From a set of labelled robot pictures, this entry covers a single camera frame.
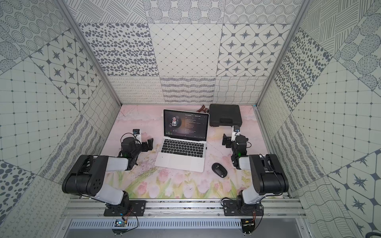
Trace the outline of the black wireless mouse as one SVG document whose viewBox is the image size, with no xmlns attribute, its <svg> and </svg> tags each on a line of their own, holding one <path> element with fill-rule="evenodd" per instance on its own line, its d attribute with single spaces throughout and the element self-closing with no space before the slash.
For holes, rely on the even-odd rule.
<svg viewBox="0 0 381 238">
<path fill-rule="evenodd" d="M 221 178 L 225 178 L 228 175 L 227 170 L 220 163 L 213 163 L 211 167 L 212 171 Z"/>
</svg>

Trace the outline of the silver laptop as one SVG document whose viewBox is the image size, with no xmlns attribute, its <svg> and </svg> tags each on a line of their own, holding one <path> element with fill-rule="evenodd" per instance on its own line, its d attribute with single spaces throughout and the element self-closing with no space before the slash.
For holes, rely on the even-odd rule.
<svg viewBox="0 0 381 238">
<path fill-rule="evenodd" d="M 207 149 L 209 114 L 163 110 L 163 141 L 155 166 L 202 173 Z"/>
</svg>

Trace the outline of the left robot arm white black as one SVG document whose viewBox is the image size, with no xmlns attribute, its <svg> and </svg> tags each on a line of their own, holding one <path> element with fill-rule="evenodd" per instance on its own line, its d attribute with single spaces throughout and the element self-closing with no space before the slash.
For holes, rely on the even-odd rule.
<svg viewBox="0 0 381 238">
<path fill-rule="evenodd" d="M 62 191 L 105 203 L 105 217 L 121 216 L 125 221 L 130 215 L 141 217 L 146 201 L 130 201 L 126 191 L 104 183 L 104 179 L 107 172 L 131 171 L 137 165 L 139 154 L 152 149 L 152 138 L 142 142 L 136 135 L 121 141 L 121 151 L 117 157 L 81 155 L 65 177 Z"/>
</svg>

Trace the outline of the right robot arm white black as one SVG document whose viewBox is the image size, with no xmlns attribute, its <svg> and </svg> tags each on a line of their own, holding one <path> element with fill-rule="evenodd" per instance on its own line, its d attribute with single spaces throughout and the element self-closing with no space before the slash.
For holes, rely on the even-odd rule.
<svg viewBox="0 0 381 238">
<path fill-rule="evenodd" d="M 261 201 L 289 189 L 288 179 L 275 154 L 248 154 L 249 140 L 243 135 L 223 136 L 222 145 L 232 149 L 231 161 L 238 170 L 251 172 L 252 185 L 241 190 L 235 200 L 222 199 L 225 216 L 262 216 Z"/>
</svg>

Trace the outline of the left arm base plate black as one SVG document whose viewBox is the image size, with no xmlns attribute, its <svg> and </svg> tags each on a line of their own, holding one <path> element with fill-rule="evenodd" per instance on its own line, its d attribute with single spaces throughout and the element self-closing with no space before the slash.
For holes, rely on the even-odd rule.
<svg viewBox="0 0 381 238">
<path fill-rule="evenodd" d="M 104 211 L 105 217 L 116 217 L 116 216 L 126 216 L 129 213 L 131 215 L 136 215 L 137 217 L 142 217 L 145 212 L 147 201 L 146 200 L 130 200 L 127 204 L 119 205 L 106 205 Z"/>
</svg>

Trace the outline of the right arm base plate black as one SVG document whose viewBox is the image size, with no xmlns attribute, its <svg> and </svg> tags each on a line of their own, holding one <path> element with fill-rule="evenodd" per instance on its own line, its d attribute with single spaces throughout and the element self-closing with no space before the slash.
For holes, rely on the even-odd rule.
<svg viewBox="0 0 381 238">
<path fill-rule="evenodd" d="M 221 201 L 224 216 L 262 216 L 264 209 L 261 204 L 245 204 L 237 200 L 223 199 Z"/>
</svg>

